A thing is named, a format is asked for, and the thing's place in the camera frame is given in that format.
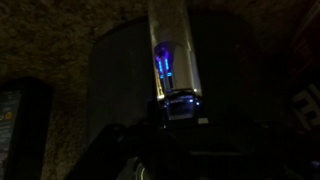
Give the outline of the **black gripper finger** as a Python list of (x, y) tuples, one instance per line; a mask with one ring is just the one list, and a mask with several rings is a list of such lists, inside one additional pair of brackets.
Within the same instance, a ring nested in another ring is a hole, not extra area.
[(103, 128), (65, 180), (116, 180), (130, 158), (138, 157), (152, 180), (174, 180), (170, 140), (146, 125)]

